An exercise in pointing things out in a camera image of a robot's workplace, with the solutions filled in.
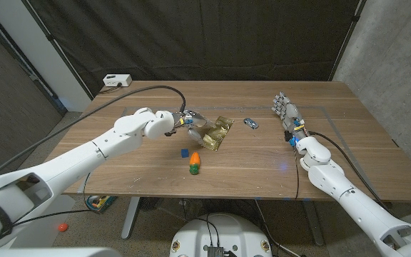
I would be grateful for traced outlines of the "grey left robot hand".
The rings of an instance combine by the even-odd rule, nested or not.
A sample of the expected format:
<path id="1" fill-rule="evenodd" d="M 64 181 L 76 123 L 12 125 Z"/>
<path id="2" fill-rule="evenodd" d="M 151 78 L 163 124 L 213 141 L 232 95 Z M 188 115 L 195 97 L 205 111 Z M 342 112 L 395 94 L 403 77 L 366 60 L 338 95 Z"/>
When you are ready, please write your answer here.
<path id="1" fill-rule="evenodd" d="M 188 135 L 194 141 L 196 141 L 200 145 L 203 145 L 203 137 L 196 131 L 196 128 L 215 128 L 215 123 L 195 111 L 184 110 L 182 114 L 182 127 L 188 129 Z"/>

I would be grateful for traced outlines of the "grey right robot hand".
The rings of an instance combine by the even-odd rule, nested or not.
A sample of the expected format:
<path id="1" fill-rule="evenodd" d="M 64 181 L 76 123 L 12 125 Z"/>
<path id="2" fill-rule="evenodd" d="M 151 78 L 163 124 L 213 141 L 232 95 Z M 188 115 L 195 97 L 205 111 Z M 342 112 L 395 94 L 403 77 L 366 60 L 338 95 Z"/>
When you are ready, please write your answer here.
<path id="1" fill-rule="evenodd" d="M 280 117 L 286 131 L 296 130 L 305 124 L 296 105 L 283 92 L 275 95 L 271 109 Z"/>

